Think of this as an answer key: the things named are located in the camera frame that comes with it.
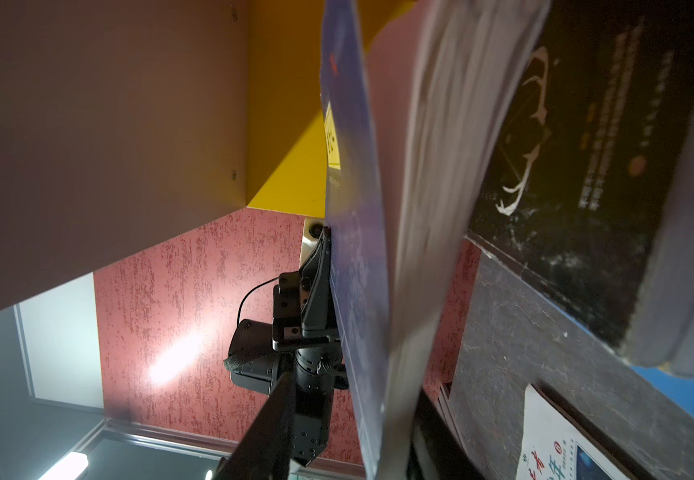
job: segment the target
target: yellow wall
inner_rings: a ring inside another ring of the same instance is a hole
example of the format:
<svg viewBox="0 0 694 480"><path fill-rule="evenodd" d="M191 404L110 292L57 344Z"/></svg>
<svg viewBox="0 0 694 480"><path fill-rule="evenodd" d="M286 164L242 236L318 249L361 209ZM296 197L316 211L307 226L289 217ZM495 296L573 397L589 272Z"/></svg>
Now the yellow wall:
<svg viewBox="0 0 694 480"><path fill-rule="evenodd" d="M403 0L358 1L363 45L410 5ZM323 2L252 0L249 15L246 200L256 208L324 216Z"/></svg>

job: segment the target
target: gray tabletop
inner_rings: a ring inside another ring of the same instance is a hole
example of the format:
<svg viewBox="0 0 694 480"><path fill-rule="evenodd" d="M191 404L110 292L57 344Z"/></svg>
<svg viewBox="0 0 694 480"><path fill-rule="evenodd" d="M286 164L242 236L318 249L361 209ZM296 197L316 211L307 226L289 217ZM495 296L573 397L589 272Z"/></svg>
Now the gray tabletop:
<svg viewBox="0 0 694 480"><path fill-rule="evenodd" d="M637 478L694 478L694 419L483 255L449 404L486 478L515 478L529 383Z"/></svg>

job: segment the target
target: red textured wall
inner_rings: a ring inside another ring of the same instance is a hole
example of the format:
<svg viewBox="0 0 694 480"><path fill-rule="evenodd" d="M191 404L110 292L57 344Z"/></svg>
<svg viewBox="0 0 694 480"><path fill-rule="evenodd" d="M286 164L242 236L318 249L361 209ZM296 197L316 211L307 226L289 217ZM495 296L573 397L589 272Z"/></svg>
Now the red textured wall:
<svg viewBox="0 0 694 480"><path fill-rule="evenodd" d="M144 250L94 274L108 416L146 425L239 440L266 396L240 389L222 361L237 307L255 285L299 266L303 218L246 208ZM465 242L425 389L435 394L454 376L477 270ZM272 317L271 286L253 293L243 317ZM179 339L200 338L197 357L163 385L150 368ZM335 394L326 458L361 463L352 400Z"/></svg>

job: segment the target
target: book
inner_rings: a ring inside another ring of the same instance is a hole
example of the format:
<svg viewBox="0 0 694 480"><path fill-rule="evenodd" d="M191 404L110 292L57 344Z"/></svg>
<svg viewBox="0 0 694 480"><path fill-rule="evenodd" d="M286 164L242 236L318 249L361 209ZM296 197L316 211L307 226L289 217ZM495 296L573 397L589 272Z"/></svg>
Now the book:
<svg viewBox="0 0 694 480"><path fill-rule="evenodd" d="M566 412L529 385L515 480L633 480Z"/></svg>
<svg viewBox="0 0 694 480"><path fill-rule="evenodd" d="M355 4L325 4L331 287L368 478L401 478L467 219L542 0L423 0L362 57Z"/></svg>
<svg viewBox="0 0 694 480"><path fill-rule="evenodd" d="M692 2L554 2L468 235L626 361L694 376Z"/></svg>

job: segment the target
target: yellow sticker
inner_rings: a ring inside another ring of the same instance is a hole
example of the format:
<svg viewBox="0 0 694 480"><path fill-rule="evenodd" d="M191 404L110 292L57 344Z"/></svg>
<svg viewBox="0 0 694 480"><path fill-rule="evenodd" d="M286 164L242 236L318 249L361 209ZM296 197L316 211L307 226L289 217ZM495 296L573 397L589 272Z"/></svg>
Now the yellow sticker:
<svg viewBox="0 0 694 480"><path fill-rule="evenodd" d="M325 109L325 151L329 159L329 168L342 169L339 161L339 144L336 143L336 126L334 116L331 113L331 102Z"/></svg>

